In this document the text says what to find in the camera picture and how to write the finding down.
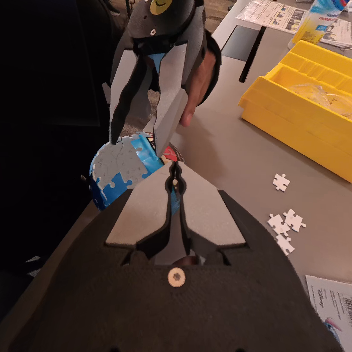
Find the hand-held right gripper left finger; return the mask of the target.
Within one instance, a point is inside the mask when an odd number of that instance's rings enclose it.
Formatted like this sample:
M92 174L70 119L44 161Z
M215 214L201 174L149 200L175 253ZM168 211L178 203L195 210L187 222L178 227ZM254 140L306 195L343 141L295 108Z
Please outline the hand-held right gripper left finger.
M174 162L139 183L123 207L106 245L142 251L148 259L166 247L170 238Z

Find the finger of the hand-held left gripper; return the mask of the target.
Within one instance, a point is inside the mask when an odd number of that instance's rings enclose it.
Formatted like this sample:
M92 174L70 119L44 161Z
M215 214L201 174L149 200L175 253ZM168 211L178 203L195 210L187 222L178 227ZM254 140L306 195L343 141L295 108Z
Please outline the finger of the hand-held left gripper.
M161 157L177 128L188 95L182 88L187 44L174 46L161 59L158 84L160 98L156 107L153 135L156 155Z
M150 67L133 50L121 52L119 60L116 55L113 66L109 141L115 145L121 136L126 119L143 122L149 119Z

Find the printed paper sheet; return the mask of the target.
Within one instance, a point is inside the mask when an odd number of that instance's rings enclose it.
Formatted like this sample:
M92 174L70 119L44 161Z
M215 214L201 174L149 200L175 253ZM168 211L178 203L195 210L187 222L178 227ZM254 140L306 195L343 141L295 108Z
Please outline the printed paper sheet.
M346 20L336 19L328 28L320 42L342 49L351 48L351 23Z

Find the clear plastic bag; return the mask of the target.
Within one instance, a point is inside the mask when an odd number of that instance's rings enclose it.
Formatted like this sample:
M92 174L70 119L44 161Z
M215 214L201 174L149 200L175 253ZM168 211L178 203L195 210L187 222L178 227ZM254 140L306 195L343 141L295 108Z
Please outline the clear plastic bag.
M352 119L352 98L328 93L322 86L306 83L288 87L292 92L348 119Z

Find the leaflet in plastic sleeve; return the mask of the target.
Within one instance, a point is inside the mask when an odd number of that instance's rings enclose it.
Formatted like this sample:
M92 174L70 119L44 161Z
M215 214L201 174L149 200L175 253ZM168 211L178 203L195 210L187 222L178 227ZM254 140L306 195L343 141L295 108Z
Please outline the leaflet in plastic sleeve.
M275 1L253 0L236 19L295 34L307 11Z

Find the yellow plastic bin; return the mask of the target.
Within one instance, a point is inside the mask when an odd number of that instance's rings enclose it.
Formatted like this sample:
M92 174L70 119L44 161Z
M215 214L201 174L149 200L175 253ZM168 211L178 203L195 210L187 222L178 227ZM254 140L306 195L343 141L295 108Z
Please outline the yellow plastic bin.
M242 118L351 183L351 119L290 89L309 83L351 99L351 78L351 58L300 41L244 93Z

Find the printed cardboard puzzle box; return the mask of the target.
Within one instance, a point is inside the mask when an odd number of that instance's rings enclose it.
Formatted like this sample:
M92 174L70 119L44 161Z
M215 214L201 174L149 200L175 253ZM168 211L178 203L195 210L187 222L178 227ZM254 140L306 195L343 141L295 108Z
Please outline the printed cardboard puzzle box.
M346 352L352 351L352 285L306 275L310 303Z

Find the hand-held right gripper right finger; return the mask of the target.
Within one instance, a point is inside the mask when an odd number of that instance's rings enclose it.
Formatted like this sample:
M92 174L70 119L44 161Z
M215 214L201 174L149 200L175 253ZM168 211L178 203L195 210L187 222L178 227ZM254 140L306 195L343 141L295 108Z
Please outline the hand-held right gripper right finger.
M206 258L223 249L241 248L246 241L217 187L183 162L175 164L180 195L180 224L186 254Z

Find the blue puzzle ball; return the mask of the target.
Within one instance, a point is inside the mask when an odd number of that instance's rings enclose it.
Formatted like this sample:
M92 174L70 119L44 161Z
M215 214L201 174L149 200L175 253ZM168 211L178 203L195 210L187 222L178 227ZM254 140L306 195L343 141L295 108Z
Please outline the blue puzzle ball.
M152 133L139 131L120 137L113 145L104 144L90 164L90 185L92 200L103 211L128 189L156 172L169 162L186 163L172 145L158 158Z

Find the person's black top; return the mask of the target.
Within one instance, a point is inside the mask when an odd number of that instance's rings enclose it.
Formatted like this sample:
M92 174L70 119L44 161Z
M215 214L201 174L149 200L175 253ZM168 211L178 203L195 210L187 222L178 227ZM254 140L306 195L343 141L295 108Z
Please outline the person's black top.
M111 1L1 1L1 271L54 251L91 201L123 34Z

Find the person's left hand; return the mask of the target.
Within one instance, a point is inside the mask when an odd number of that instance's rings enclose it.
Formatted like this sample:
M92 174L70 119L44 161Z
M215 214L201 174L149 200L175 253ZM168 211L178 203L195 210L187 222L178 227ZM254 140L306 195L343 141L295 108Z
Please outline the person's left hand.
M203 62L197 68L192 77L187 104L179 122L183 127L188 127L190 125L196 107L203 101L212 80L215 64L215 55L207 50Z

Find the white puzzle pieces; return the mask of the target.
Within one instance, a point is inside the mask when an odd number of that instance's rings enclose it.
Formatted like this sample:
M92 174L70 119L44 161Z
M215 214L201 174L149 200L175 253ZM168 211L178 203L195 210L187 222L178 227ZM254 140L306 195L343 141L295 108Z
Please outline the white puzzle pieces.
M285 174L275 174L272 183L276 190L285 192L290 184L290 181L286 178ZM288 232L291 230L299 232L301 228L306 227L306 224L303 223L303 218L293 209L289 209L287 212L284 212L283 215L270 214L269 216L270 219L267 223L276 234L276 243L281 248L283 253L288 256L294 251L294 247L290 243L291 238L289 237Z

